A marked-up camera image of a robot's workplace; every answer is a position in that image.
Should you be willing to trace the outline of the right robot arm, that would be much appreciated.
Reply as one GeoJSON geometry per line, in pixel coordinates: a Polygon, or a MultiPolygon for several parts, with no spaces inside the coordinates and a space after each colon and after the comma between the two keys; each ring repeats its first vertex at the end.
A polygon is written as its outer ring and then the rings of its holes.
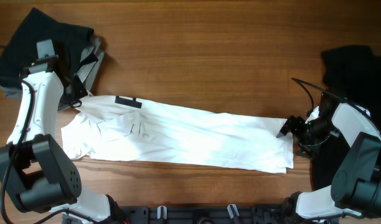
{"type": "Polygon", "coordinates": [[[297,139],[312,160],[312,192],[296,192],[268,209],[273,223],[337,223],[340,218],[381,218],[381,130],[365,110],[323,93],[316,119],[291,116],[278,132],[297,139]]]}

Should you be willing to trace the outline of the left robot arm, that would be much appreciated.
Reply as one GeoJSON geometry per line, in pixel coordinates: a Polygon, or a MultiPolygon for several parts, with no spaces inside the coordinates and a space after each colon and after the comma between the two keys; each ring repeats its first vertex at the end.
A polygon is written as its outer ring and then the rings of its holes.
{"type": "Polygon", "coordinates": [[[15,128],[0,147],[0,212],[9,196],[22,213],[48,213],[40,222],[64,213],[80,223],[121,223],[114,200],[82,186],[75,164],[54,139],[58,105],[69,84],[64,46],[37,43],[38,59],[19,74],[22,100],[15,128]]]}

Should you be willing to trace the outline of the white t-shirt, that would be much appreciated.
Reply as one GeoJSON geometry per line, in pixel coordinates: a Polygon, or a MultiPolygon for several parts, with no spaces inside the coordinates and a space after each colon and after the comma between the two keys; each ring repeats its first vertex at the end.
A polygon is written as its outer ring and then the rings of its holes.
{"type": "Polygon", "coordinates": [[[125,96],[82,98],[62,128],[65,153],[106,161],[149,161],[285,173],[293,137],[278,136],[283,118],[168,105],[125,96]]]}

